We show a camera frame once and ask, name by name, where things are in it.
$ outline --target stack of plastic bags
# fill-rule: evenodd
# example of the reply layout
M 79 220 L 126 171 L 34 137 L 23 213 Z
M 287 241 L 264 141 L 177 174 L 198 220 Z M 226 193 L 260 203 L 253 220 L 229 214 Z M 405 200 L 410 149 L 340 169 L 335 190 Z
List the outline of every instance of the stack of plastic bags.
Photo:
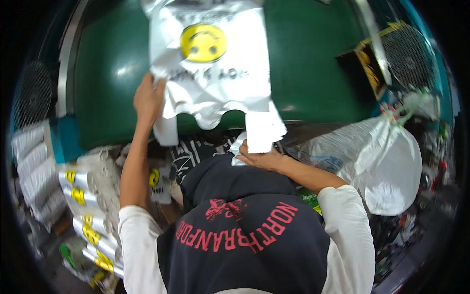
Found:
M 48 230 L 66 203 L 57 180 L 53 156 L 47 155 L 44 126 L 17 132 L 11 140 L 23 198 L 31 214 Z
M 106 166 L 106 156 L 101 154 L 85 155 L 77 163 L 61 170 L 58 181 L 73 213 L 73 228 L 87 242 L 82 249 L 83 256 L 123 278 L 122 251 L 116 230 L 119 200 L 114 186 L 118 183 L 108 175 L 113 167 Z

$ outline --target smiley face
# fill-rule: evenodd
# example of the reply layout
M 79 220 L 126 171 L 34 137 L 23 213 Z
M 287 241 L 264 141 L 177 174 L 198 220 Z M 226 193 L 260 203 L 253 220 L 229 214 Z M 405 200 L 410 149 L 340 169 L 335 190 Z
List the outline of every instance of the smiley face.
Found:
M 224 33 L 211 24 L 193 24 L 181 34 L 181 53 L 188 61 L 209 63 L 217 61 L 227 50 Z

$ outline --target green metal surface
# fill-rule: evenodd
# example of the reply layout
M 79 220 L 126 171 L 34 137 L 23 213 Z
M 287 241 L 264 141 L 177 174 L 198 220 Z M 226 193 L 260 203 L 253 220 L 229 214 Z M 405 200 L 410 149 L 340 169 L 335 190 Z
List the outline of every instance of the green metal surface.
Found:
M 127 142 L 136 123 L 133 95 L 149 69 L 149 22 L 137 0 L 93 1 L 78 47 L 75 114 L 82 148 Z M 350 123 L 373 107 L 356 99 L 335 56 L 362 34 L 347 0 L 266 1 L 272 98 L 288 123 Z M 229 111 L 218 128 L 243 127 Z M 178 115 L 179 133 L 199 131 L 194 118 Z

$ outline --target man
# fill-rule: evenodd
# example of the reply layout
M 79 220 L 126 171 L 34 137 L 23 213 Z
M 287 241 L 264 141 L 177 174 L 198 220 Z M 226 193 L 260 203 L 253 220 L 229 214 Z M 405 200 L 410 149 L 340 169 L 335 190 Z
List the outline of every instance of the man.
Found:
M 134 97 L 119 212 L 128 293 L 371 292 L 374 247 L 356 189 L 276 149 L 249 154 L 244 142 L 239 159 L 248 166 L 232 167 L 226 154 L 179 168 L 189 170 L 179 175 L 187 213 L 163 233 L 147 212 L 147 140 L 164 87 L 160 80 L 154 89 L 147 73 Z M 291 180 L 318 195 L 324 228 Z

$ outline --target mesh vent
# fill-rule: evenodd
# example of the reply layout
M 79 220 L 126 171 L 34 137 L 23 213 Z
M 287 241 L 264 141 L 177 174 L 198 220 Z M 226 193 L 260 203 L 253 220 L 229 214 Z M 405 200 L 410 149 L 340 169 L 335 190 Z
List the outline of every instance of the mesh vent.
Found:
M 410 25 L 382 37 L 390 71 L 406 90 L 436 86 L 437 65 L 424 36 Z
M 13 104 L 15 129 L 42 121 L 51 105 L 52 81 L 50 72 L 38 60 L 30 62 L 23 72 Z

